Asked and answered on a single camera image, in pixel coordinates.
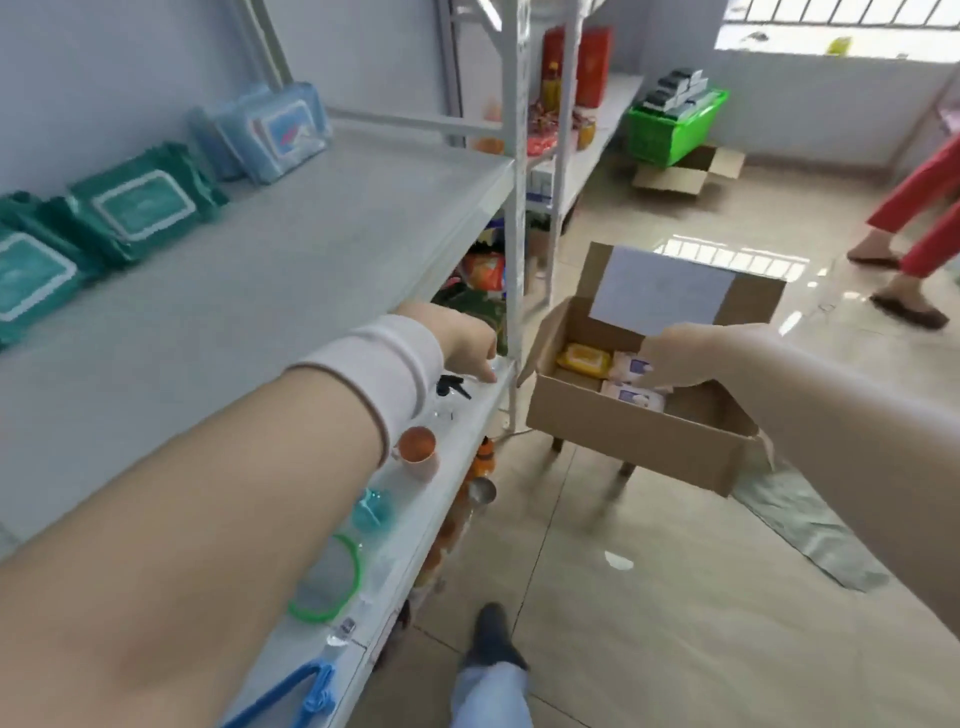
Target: blue hanger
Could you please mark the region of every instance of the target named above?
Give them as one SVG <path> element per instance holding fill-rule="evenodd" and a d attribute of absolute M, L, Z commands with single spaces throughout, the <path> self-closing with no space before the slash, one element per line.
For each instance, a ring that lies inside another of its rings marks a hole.
<path fill-rule="evenodd" d="M 327 689 L 333 680 L 336 669 L 325 660 L 311 660 L 301 665 L 287 677 L 270 688 L 257 698 L 253 704 L 241 711 L 237 716 L 221 726 L 221 728 L 246 728 L 257 718 L 273 708 L 297 685 L 316 675 L 313 687 L 300 705 L 300 714 L 294 720 L 291 728 L 306 728 L 310 721 L 317 716 L 329 716 L 336 708 L 337 702 Z"/>

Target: foot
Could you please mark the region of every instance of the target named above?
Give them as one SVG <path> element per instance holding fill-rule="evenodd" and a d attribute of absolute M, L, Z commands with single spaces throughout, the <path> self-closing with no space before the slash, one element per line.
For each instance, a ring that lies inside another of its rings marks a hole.
<path fill-rule="evenodd" d="M 870 297 L 881 311 L 916 327 L 937 331 L 947 325 L 949 317 L 926 299 L 923 279 L 903 273 Z"/>
<path fill-rule="evenodd" d="M 847 260 L 857 265 L 896 270 L 900 267 L 900 256 L 890 250 L 893 239 L 892 232 L 871 228 L 866 237 L 847 252 Z"/>
<path fill-rule="evenodd" d="M 510 641 L 510 627 L 503 605 L 492 601 L 483 606 L 473 624 L 473 641 L 464 657 L 463 667 L 489 667 L 497 663 L 530 669 Z"/>

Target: hand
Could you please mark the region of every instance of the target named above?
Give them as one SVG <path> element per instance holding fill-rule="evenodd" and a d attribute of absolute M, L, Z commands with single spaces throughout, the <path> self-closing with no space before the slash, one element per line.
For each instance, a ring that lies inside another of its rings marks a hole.
<path fill-rule="evenodd" d="M 490 365 L 490 359 L 496 356 L 496 332 L 483 321 L 452 308 L 419 301 L 405 301 L 394 313 L 418 321 L 433 332 L 449 371 L 488 383 L 496 381 Z"/>
<path fill-rule="evenodd" d="M 640 346 L 640 358 L 653 369 L 642 376 L 641 387 L 692 387 L 720 376 L 723 342 L 742 334 L 763 335 L 766 324 L 739 326 L 707 326 L 704 324 L 676 324 L 659 336 L 648 336 Z"/>

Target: sandal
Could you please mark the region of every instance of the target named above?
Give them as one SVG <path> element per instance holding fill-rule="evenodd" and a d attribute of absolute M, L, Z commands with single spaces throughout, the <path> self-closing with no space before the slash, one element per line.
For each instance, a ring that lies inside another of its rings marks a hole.
<path fill-rule="evenodd" d="M 847 260 L 854 265 L 865 265 L 870 268 L 883 268 L 888 271 L 898 271 L 900 269 L 900 259 L 893 257 L 858 257 L 847 253 Z"/>
<path fill-rule="evenodd" d="M 912 308 L 907 308 L 899 299 L 890 296 L 879 296 L 874 293 L 870 297 L 870 303 L 906 324 L 925 328 L 928 331 L 939 331 L 949 322 L 949 316 L 943 311 L 936 308 L 929 311 L 915 311 Z"/>

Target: white wristband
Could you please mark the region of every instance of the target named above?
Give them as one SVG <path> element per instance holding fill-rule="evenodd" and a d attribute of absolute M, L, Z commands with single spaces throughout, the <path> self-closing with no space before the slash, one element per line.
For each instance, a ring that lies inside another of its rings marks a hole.
<path fill-rule="evenodd" d="M 407 424 L 430 401 L 444 371 L 444 352 L 433 332 L 419 321 L 387 314 L 293 366 L 331 372 L 364 399 L 377 418 L 385 459 Z"/>

